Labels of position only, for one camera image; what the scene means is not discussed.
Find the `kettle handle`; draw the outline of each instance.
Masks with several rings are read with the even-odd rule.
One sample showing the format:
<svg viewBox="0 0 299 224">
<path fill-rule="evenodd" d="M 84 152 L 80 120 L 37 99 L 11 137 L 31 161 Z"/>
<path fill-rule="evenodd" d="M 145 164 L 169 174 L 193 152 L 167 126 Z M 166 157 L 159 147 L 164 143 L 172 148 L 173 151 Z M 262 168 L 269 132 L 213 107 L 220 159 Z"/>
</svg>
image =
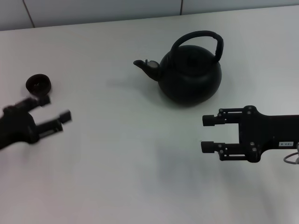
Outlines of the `kettle handle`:
<svg viewBox="0 0 299 224">
<path fill-rule="evenodd" d="M 210 36 L 210 37 L 212 37 L 212 38 L 214 38 L 214 39 L 217 40 L 217 47 L 216 47 L 216 53 L 215 53 L 215 61 L 219 62 L 219 60 L 221 59 L 222 53 L 223 53 L 223 46 L 224 46 L 223 38 L 220 35 L 212 32 L 212 31 L 207 31 L 207 30 L 205 30 L 205 31 L 195 31 L 195 32 L 186 34 L 186 35 L 182 36 L 181 38 L 179 38 L 173 44 L 173 46 L 171 48 L 170 59 L 173 57 L 173 55 L 175 54 L 176 50 L 178 49 L 178 47 L 182 43 L 184 43 L 184 42 L 186 42 L 186 41 L 188 41 L 188 40 L 190 40 L 192 38 L 201 37 L 201 36 Z"/>
</svg>

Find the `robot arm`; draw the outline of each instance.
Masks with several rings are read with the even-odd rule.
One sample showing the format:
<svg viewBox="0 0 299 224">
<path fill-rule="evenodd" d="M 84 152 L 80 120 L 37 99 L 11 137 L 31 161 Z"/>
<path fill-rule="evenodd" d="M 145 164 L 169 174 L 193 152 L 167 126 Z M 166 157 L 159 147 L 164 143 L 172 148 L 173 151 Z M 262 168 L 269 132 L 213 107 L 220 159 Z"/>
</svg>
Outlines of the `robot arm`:
<svg viewBox="0 0 299 224">
<path fill-rule="evenodd" d="M 247 160 L 259 162 L 269 149 L 296 149 L 299 143 L 299 115 L 266 116 L 255 106 L 220 109 L 216 117 L 203 116 L 204 126 L 239 125 L 239 144 L 203 141 L 203 153 L 218 152 L 221 161 Z"/>
<path fill-rule="evenodd" d="M 60 114 L 54 120 L 36 125 L 29 112 L 38 106 L 50 104 L 49 96 L 39 99 L 27 98 L 3 109 L 0 118 L 0 149 L 19 142 L 34 144 L 40 139 L 63 131 L 62 124 L 71 120 L 71 112 Z"/>
</svg>

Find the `white tile wall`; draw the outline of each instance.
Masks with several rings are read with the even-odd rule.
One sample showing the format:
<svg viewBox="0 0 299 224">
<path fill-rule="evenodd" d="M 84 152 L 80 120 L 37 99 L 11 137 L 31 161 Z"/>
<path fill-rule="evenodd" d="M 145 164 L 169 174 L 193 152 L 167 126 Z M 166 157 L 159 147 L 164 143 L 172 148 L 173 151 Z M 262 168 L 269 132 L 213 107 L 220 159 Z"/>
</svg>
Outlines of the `white tile wall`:
<svg viewBox="0 0 299 224">
<path fill-rule="evenodd" d="M 184 0 L 183 14 L 298 5 L 299 0 Z"/>
<path fill-rule="evenodd" d="M 31 27 L 22 0 L 0 0 L 0 31 Z"/>
<path fill-rule="evenodd" d="M 181 0 L 25 0 L 36 27 L 179 15 Z"/>
</svg>

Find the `white label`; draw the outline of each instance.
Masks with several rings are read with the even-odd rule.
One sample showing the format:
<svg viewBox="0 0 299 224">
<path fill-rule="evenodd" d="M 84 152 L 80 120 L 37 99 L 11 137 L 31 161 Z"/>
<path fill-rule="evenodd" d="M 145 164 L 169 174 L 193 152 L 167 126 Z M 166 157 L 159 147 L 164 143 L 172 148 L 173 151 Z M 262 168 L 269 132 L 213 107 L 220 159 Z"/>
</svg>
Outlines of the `white label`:
<svg viewBox="0 0 299 224">
<path fill-rule="evenodd" d="M 281 141 L 280 143 L 279 143 L 279 146 L 281 147 L 281 146 L 283 146 L 283 147 L 285 147 L 285 146 L 293 146 L 294 145 L 294 142 L 293 141 Z"/>
</svg>

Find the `cable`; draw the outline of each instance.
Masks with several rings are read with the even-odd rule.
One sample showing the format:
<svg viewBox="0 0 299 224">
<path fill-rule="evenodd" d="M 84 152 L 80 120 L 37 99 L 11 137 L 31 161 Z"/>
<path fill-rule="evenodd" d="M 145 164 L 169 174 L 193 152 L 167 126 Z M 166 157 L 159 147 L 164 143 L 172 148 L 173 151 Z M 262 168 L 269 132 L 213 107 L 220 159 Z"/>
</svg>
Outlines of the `cable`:
<svg viewBox="0 0 299 224">
<path fill-rule="evenodd" d="M 293 165 L 297 165 L 296 162 L 292 162 L 292 161 L 287 160 L 288 158 L 290 158 L 290 157 L 292 157 L 292 156 L 294 156 L 294 155 L 298 155 L 298 153 L 292 153 L 292 154 L 287 155 L 287 156 L 284 158 L 284 162 L 289 163 L 289 164 L 293 164 Z"/>
</svg>

